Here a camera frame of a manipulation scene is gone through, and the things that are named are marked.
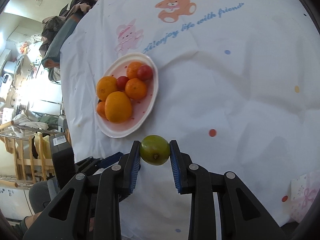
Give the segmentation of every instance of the cherry tomato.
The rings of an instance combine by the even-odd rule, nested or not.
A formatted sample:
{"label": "cherry tomato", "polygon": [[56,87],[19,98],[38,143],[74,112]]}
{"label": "cherry tomato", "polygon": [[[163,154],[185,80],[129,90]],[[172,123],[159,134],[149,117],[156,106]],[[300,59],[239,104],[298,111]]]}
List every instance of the cherry tomato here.
{"label": "cherry tomato", "polygon": [[126,83],[129,81],[129,78],[126,76],[118,77],[117,79],[117,87],[119,90],[124,90]]}
{"label": "cherry tomato", "polygon": [[152,78],[152,68],[148,65],[142,65],[137,72],[137,76],[140,80],[145,81]]}

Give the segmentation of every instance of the lime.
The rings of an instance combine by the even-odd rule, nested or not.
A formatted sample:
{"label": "lime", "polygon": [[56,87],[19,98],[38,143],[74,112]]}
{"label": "lime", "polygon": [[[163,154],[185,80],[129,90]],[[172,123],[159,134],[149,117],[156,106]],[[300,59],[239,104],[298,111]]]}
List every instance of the lime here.
{"label": "lime", "polygon": [[140,156],[146,163],[162,165],[170,156],[169,143],[161,136],[149,135],[140,144]]}

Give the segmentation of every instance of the red dot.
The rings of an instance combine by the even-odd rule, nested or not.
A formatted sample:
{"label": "red dot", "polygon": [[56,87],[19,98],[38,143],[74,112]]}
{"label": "red dot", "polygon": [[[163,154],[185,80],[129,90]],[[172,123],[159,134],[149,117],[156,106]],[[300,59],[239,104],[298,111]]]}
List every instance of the red dot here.
{"label": "red dot", "polygon": [[288,196],[284,196],[281,201],[286,202],[287,200],[288,200]]}
{"label": "red dot", "polygon": [[209,135],[210,135],[211,137],[215,137],[215,136],[217,135],[217,131],[216,131],[215,129],[211,129],[211,130],[209,131]]}

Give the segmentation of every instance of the tangerine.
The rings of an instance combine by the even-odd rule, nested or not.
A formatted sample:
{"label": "tangerine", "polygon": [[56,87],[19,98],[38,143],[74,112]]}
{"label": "tangerine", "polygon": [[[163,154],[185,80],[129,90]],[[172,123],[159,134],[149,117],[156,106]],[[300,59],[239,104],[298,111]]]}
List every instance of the tangerine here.
{"label": "tangerine", "polygon": [[127,68],[127,77],[129,79],[138,77],[138,69],[141,67],[142,63],[138,61],[131,62]]}
{"label": "tangerine", "polygon": [[118,91],[115,77],[102,77],[97,83],[97,96],[101,101],[106,101],[108,95]]}
{"label": "tangerine", "polygon": [[107,119],[106,118],[106,114],[104,113],[104,105],[105,105],[105,101],[101,101],[97,104],[97,113],[98,115],[100,115],[102,118]]}
{"label": "tangerine", "polygon": [[113,92],[106,99],[104,112],[112,123],[125,122],[132,115],[131,101],[124,92]]}
{"label": "tangerine", "polygon": [[147,95],[147,86],[139,78],[133,78],[126,83],[124,92],[129,98],[140,100]]}

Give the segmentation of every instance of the oval plate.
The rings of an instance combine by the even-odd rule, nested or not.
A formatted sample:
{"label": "oval plate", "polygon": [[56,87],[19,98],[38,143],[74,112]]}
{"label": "oval plate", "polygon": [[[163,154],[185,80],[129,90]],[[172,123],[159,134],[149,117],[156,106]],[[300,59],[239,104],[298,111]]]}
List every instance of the oval plate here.
{"label": "oval plate", "polygon": [[[153,105],[156,101],[156,96],[158,94],[158,69],[151,58],[145,54],[134,52],[118,58],[104,73],[104,76],[113,75],[115,78],[126,76],[127,66],[133,61],[140,61],[149,65],[153,71],[153,78],[145,81],[148,87],[148,93],[146,97],[141,100],[131,100],[133,109],[131,118],[123,123],[111,123],[101,118],[96,111],[94,113],[100,130],[105,135],[112,138],[122,138],[136,131],[151,113]],[[96,109],[98,101],[99,98],[96,95],[94,109]]]}

